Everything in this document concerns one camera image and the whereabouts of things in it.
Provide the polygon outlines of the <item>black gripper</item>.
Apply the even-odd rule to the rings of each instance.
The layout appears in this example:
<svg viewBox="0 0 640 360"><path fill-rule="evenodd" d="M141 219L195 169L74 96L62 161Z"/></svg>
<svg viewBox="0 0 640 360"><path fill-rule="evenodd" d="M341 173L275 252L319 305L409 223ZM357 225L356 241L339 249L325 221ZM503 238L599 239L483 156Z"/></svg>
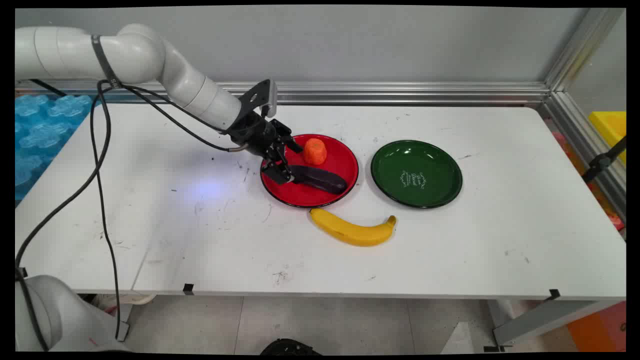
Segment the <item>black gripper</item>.
<svg viewBox="0 0 640 360"><path fill-rule="evenodd" d="M291 129L276 118L268 121L254 111L237 119L226 130L236 145L230 152L247 151L263 158L261 173L278 185L295 180L285 155L285 146L299 154L304 151L292 137Z"/></svg>

